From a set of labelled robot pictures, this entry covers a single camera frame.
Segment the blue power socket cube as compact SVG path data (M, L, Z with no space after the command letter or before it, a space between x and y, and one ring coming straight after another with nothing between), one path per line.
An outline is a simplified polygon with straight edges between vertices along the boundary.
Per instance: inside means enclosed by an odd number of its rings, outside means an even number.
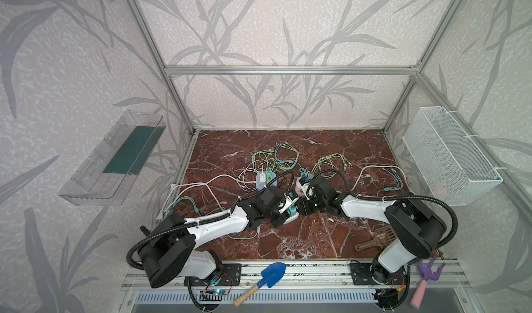
M266 184L275 179L277 174L272 170L261 171L256 174L256 190L261 191Z

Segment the pink power socket cube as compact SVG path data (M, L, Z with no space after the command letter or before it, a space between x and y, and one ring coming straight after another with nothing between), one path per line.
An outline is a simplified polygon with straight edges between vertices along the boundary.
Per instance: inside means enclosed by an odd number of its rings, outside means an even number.
M309 188L310 188L310 184L308 181L306 181L306 178L298 177L296 179L295 192L300 198L302 199L307 198L306 193L308 192Z

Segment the white power socket cube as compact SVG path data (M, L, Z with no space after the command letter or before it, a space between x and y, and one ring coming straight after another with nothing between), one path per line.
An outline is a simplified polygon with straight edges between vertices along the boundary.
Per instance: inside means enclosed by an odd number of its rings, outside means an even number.
M294 191L289 191L278 208L280 216L283 218L282 225L289 224L299 217L296 209L296 203L299 196Z

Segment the teal charger plug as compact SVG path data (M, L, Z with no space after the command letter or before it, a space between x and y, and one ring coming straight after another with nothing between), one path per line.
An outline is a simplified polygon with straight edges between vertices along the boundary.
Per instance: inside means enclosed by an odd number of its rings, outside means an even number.
M297 209L296 209L296 206L293 202L290 203L290 205L288 206L288 208L286 209L286 211L288 212L288 215L290 217L296 215L298 212L297 212Z

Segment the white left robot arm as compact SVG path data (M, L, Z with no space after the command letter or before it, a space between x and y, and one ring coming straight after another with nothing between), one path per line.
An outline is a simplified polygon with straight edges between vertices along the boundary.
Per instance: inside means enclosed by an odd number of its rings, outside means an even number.
M294 191L277 186L240 199L226 210L197 218L166 217L126 254L130 267L145 271L151 288L160 288L178 277L186 285L215 285L226 277L224 264L213 250L199 251L208 242L231 234L257 230L265 222L274 227L296 215Z

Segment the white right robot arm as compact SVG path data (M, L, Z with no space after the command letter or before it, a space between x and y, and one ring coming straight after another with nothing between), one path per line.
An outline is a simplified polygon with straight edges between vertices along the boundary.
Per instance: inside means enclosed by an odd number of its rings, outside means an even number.
M429 258L446 245L458 230L454 210L439 199L420 195L366 197L340 193L324 177L301 185L303 197L297 208L310 215L327 212L344 218L366 218L386 223L396 234L371 263L372 278L384 283L402 267Z

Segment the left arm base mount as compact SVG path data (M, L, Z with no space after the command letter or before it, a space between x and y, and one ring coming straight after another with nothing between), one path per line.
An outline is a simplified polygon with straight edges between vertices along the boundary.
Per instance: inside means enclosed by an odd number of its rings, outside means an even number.
M184 281L185 286L191 287L230 287L240 285L242 276L242 264L240 263L224 263L217 267L215 271L205 279L186 277Z

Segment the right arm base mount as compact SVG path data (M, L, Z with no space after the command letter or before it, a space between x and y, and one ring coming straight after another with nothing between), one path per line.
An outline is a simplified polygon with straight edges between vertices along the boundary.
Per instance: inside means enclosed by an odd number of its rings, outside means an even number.
M358 260L350 261L349 269L353 285L399 286L405 283L404 277L407 275L405 267L391 273L381 268L374 270L372 263L363 263Z

